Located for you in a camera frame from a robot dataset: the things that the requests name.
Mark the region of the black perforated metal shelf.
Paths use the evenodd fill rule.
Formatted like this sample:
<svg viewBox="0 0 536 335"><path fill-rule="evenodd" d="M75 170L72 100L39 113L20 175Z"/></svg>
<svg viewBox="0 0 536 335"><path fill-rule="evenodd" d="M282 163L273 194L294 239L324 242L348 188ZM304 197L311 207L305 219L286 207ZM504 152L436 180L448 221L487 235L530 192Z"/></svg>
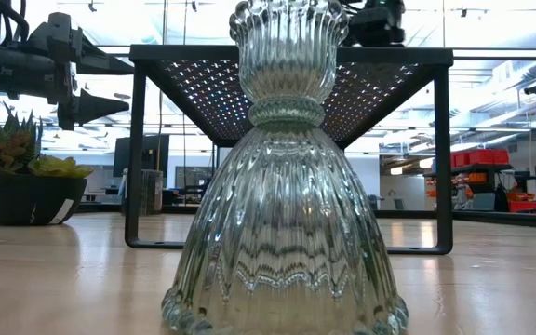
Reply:
<svg viewBox="0 0 536 335"><path fill-rule="evenodd" d="M252 128L249 101L235 74L235 46L133 45L135 67L130 162L143 142L145 84L152 81L218 147L235 146ZM433 247L390 247L391 254L445 255L453 248L449 134L449 68L453 53L439 47L342 47L339 77L326 101L323 131L341 149L366 134L429 83L435 85L435 160L441 169Z"/></svg>

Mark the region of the red storage bins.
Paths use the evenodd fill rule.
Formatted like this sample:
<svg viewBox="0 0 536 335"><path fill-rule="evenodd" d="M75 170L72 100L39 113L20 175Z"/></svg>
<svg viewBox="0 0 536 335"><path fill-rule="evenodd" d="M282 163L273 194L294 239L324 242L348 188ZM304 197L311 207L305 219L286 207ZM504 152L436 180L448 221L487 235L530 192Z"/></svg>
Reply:
<svg viewBox="0 0 536 335"><path fill-rule="evenodd" d="M504 149L476 149L451 154L453 168L472 165L508 165L509 154Z"/></svg>

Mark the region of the black computer monitor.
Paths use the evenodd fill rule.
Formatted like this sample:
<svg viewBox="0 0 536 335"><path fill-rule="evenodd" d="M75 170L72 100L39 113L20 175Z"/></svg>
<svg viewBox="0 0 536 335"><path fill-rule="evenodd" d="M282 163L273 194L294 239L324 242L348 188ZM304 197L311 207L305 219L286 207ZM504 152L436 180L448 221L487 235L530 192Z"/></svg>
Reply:
<svg viewBox="0 0 536 335"><path fill-rule="evenodd" d="M142 138L141 169L155 169L167 175L169 135ZM113 176L121 177L130 162L130 138L115 141Z"/></svg>

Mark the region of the orange storage bin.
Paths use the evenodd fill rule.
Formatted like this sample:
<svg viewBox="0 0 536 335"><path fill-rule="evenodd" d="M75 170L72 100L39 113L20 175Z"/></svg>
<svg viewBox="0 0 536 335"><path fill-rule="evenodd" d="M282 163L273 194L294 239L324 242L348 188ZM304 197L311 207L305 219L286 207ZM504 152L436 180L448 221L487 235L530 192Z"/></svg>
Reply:
<svg viewBox="0 0 536 335"><path fill-rule="evenodd" d="M536 213L536 201L508 201L508 208L513 213Z"/></svg>

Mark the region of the black aluminium table frame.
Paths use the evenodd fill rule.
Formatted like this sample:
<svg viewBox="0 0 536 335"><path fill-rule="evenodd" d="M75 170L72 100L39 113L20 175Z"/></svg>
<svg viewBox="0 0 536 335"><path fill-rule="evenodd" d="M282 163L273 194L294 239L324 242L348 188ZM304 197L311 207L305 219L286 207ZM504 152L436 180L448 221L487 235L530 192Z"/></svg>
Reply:
<svg viewBox="0 0 536 335"><path fill-rule="evenodd" d="M117 204L83 203L76 210L77 213L97 212L120 212L121 207ZM373 214L378 219L414 219L433 220L437 218L435 211L427 210L379 210L373 209ZM459 210L452 213L455 221L475 221L514 226L536 227L536 214L508 213L489 211Z"/></svg>

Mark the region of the succulent plant in black pot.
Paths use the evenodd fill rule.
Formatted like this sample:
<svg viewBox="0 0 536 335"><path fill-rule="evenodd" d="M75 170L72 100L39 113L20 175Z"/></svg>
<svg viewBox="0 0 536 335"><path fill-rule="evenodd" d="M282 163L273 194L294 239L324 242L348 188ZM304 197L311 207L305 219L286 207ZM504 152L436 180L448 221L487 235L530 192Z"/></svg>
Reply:
<svg viewBox="0 0 536 335"><path fill-rule="evenodd" d="M0 124L0 225L45 226L72 217L93 168L41 153L43 122L8 113Z"/></svg>

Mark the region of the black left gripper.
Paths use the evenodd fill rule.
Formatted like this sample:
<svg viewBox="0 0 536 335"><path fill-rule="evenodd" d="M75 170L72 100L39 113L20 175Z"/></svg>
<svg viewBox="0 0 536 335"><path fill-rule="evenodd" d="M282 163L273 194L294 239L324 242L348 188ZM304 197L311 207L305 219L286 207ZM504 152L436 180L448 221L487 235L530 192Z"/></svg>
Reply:
<svg viewBox="0 0 536 335"><path fill-rule="evenodd" d="M76 83L72 64L81 56L81 74L133 74L133 66L111 56L90 41L82 42L82 30L72 28L68 14L54 12L29 36L29 50L52 61L52 73L45 79L45 97L49 104L57 103L59 127L74 130L77 122L90 121L129 110L129 103L93 96L86 90L74 95Z"/></svg>

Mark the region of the black shelving unit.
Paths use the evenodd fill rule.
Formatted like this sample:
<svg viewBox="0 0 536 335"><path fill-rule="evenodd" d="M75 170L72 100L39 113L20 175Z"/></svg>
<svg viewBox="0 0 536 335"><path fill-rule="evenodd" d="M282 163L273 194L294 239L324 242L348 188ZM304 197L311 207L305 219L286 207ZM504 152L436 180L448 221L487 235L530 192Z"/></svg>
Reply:
<svg viewBox="0 0 536 335"><path fill-rule="evenodd" d="M535 181L528 170L511 165L454 167L450 177L451 207L457 210L508 212L508 201L536 201L528 191Z"/></svg>

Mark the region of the green-tinted glass candle holder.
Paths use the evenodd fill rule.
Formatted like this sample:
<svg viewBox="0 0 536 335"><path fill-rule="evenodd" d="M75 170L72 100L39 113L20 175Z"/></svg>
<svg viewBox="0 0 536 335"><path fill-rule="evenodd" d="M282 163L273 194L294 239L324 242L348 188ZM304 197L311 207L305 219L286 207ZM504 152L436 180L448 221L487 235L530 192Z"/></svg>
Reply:
<svg viewBox="0 0 536 335"><path fill-rule="evenodd" d="M339 0L242 0L230 18L252 128L204 195L168 335L408 335L382 233L321 129L348 32Z"/></svg>

